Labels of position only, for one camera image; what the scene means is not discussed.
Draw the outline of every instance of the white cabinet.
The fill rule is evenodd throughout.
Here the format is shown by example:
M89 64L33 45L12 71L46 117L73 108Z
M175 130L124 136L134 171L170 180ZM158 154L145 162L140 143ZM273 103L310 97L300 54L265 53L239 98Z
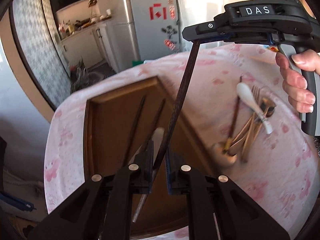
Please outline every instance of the white cabinet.
M81 57L86 68L92 67L103 60L104 57L101 55L101 48L97 44L95 33L96 29L90 28L62 40L70 65L78 64Z
M106 58L109 63L109 65L112 67L112 69L116 72L119 73L119 66L117 63L117 60L115 58L115 53L114 53L114 48L112 47L112 44L110 42L110 39L108 37L108 32L107 32L107 25L106 23L100 23L98 25L98 35L100 36L100 39L102 41L103 47L106 52Z

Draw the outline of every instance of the white spoon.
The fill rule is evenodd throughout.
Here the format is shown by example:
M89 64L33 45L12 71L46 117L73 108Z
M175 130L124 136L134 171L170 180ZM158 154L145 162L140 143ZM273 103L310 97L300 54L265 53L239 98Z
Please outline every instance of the white spoon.
M237 85L237 94L240 97L241 101L243 101L247 106L249 106L260 118L261 122L263 123L264 127L266 128L266 133L272 133L273 129L268 121L268 118L264 117L263 111L258 106L254 96L251 92L251 89L246 83L239 83Z

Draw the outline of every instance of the table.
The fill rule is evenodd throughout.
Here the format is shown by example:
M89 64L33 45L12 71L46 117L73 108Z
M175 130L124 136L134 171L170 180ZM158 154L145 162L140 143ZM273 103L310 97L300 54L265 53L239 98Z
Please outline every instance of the table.
M84 182L83 127L86 100L106 91L157 75L176 97L188 52L123 71L67 98L51 122L44 160L44 187L48 212ZM227 137L240 75L248 85L258 85L277 104L270 118L274 132L262 129L246 164L237 162L223 170L264 208L293 239L302 228L320 189L319 157L313 138L300 130L300 120L282 90L275 53L260 45L230 44L199 51L182 111L204 145ZM249 119L244 104L236 133ZM155 239L188 238L188 228Z

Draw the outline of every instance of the red sticker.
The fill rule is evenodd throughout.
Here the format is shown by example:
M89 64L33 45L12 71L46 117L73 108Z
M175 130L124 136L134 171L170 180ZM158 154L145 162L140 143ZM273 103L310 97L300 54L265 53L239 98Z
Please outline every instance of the red sticker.
M163 8L163 19L164 20L167 19L167 8L166 7Z
M150 12L150 21L154 19L153 17L153 7L149 7L149 12Z
M161 13L159 13L159 12L156 12L155 15L156 15L158 18L161 17Z

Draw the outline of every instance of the refrigerator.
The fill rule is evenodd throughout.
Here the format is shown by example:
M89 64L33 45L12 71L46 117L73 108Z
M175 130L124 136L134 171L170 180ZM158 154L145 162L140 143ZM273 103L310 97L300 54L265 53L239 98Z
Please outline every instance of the refrigerator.
M179 51L176 0L108 0L107 21L118 72L136 61L154 60Z

